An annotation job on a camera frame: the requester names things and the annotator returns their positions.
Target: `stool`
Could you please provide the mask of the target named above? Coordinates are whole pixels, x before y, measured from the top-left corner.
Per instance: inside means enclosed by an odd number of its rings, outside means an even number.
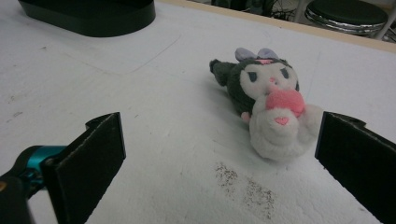
[[[388,21],[381,8],[358,0],[314,0],[305,16],[322,27],[351,35],[372,35]]]

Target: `plush toy face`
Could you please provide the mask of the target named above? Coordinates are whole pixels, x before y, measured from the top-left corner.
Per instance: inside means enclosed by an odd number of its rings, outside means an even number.
[[[283,63],[249,64],[241,71],[240,83],[245,94],[254,100],[269,94],[274,85],[281,90],[298,88],[296,73]]]
[[[227,86],[236,111],[251,114],[260,95],[278,90],[299,90],[298,78],[291,66],[270,49],[261,49],[258,55],[247,49],[237,49],[235,58],[239,63],[210,62],[210,72],[220,86]]]

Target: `stuffed animal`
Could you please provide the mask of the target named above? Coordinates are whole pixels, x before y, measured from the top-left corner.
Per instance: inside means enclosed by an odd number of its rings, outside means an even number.
[[[235,52],[239,63],[210,62],[210,71],[227,92],[239,115],[250,116],[253,105],[261,95],[268,94],[271,83],[278,87],[299,90],[298,78],[287,61],[279,59],[270,49],[261,49],[256,55],[247,49]]]
[[[258,97],[249,122],[250,143],[264,158],[289,160],[303,155],[318,139],[323,110],[306,105],[293,89],[274,83],[268,95]]]

